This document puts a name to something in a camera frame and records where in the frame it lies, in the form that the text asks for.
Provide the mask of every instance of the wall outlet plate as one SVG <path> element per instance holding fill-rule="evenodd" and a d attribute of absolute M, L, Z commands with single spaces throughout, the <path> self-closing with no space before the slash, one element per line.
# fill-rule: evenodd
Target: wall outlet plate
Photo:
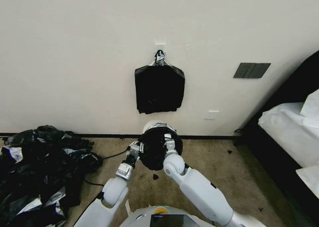
<path fill-rule="evenodd" d="M 205 114 L 205 120 L 215 120 L 219 115 L 219 111 L 209 110 Z"/>

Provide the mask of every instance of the black cable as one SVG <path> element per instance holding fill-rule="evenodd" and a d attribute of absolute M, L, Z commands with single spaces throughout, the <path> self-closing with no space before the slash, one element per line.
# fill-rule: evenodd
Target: black cable
<path fill-rule="evenodd" d="M 237 130 L 234 131 L 235 133 L 242 133 L 243 132 L 243 129 L 242 128 L 239 128 Z"/>
<path fill-rule="evenodd" d="M 103 184 L 96 184 L 96 183 L 89 182 L 89 181 L 87 181 L 85 178 L 84 178 L 84 182 L 85 182 L 85 183 L 88 183 L 88 184 L 91 184 L 91 185 L 104 186 Z"/>
<path fill-rule="evenodd" d="M 120 153 L 118 153 L 118 154 L 115 154 L 115 155 L 112 155 L 112 156 L 109 156 L 109 157 L 104 157 L 104 158 L 102 158 L 102 160 L 106 160 L 106 159 L 109 159 L 109 158 L 112 158 L 112 157 L 115 157 L 115 156 L 119 156 L 119 155 L 121 155 L 121 154 L 127 152 L 127 151 L 128 151 L 128 148 L 129 148 L 129 147 L 127 147 L 125 151 L 120 152 Z"/>
<path fill-rule="evenodd" d="M 109 159 L 109 158 L 112 158 L 112 157 L 115 157 L 115 156 L 119 156 L 119 155 L 121 155 L 121 154 L 127 152 L 127 151 L 129 150 L 129 148 L 130 148 L 130 147 L 128 146 L 125 151 L 122 151 L 122 152 L 120 152 L 120 153 L 118 153 L 118 154 L 115 154 L 115 155 L 112 155 L 112 156 L 104 157 L 104 158 L 102 158 L 102 161 L 103 161 L 103 160 L 106 160 L 106 159 Z M 91 185 L 104 186 L 103 184 L 97 184 L 97 183 L 89 182 L 89 181 L 87 181 L 85 178 L 84 178 L 84 182 L 87 183 L 87 184 L 91 184 Z"/>

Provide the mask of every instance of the hanging trash bag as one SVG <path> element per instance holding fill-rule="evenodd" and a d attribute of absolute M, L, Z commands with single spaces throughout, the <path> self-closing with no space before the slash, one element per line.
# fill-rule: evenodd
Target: hanging trash bag
<path fill-rule="evenodd" d="M 136 103 L 139 113 L 176 111 L 184 97 L 184 72 L 170 65 L 158 50 L 155 60 L 135 70 Z"/>

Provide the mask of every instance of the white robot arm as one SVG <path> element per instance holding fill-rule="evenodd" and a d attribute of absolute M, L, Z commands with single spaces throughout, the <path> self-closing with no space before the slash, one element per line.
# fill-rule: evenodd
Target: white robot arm
<path fill-rule="evenodd" d="M 163 126 L 168 126 L 170 130 L 174 130 L 171 126 L 164 123 L 155 123 L 152 126 L 160 126 L 161 128 Z M 178 155 L 175 149 L 175 142 L 171 134 L 165 134 L 164 139 L 164 172 L 176 181 L 185 196 L 206 218 L 218 222 L 225 227 L 265 227 L 265 225 L 256 218 L 235 212 L 229 206 L 222 192 L 217 189 L 213 183 L 199 171 L 192 169 L 185 164 L 183 158 Z M 135 162 L 140 158 L 139 153 L 143 153 L 143 145 L 142 142 L 138 143 L 138 141 L 135 141 L 129 146 L 130 149 L 126 154 L 127 158 L 119 165 L 116 171 L 116 177 L 108 180 L 103 187 L 103 190 L 79 217 L 74 225 L 75 227 L 107 227 L 111 224 L 117 209 L 128 193 L 127 181 L 129 181 L 132 176 Z M 152 213 L 149 211 L 138 217 L 132 214 L 122 225 L 152 226 L 150 225 L 149 220 L 145 222 L 147 218 L 151 219 L 151 215 Z M 148 222 L 148 224 L 141 225 L 141 222 L 136 223 L 137 221 L 144 221 L 144 223 Z M 191 226 L 211 226 L 204 221 L 196 220 L 196 223 L 197 225 Z"/>
<path fill-rule="evenodd" d="M 265 227 L 249 215 L 235 212 L 223 193 L 199 171 L 185 168 L 183 158 L 170 154 L 164 160 L 164 172 L 179 185 L 185 196 L 209 220 L 225 227 Z"/>

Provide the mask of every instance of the bed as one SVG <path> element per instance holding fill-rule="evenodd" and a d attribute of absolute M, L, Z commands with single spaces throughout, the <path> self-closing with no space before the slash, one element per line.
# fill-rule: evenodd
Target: bed
<path fill-rule="evenodd" d="M 245 144 L 280 190 L 286 196 L 292 197 L 316 226 L 319 226 L 319 199 L 298 176 L 296 170 L 317 163 L 319 151 L 315 148 L 315 143 L 319 140 L 317 139 L 319 137 L 311 134 L 311 132 L 304 133 L 302 126 L 297 127 L 296 120 L 298 117 L 296 115 L 300 113 L 307 96 L 319 89 L 318 66 L 319 51 L 307 58 L 297 68 L 243 128 Z M 290 103 L 290 105 L 282 106 L 284 103 Z M 259 119 L 265 122 L 266 117 L 263 118 L 263 113 L 273 108 L 277 108 L 274 112 L 281 114 L 277 114 L 277 120 L 273 118 L 272 121 L 265 123 L 265 129 L 263 129 L 259 125 Z M 281 121 L 285 119 L 289 125 L 281 126 L 279 119 Z M 295 133 L 291 131 L 285 133 L 287 126 Z M 296 133 L 307 140 L 311 135 L 314 144 L 308 145 L 305 144 L 305 139 L 295 138 Z"/>

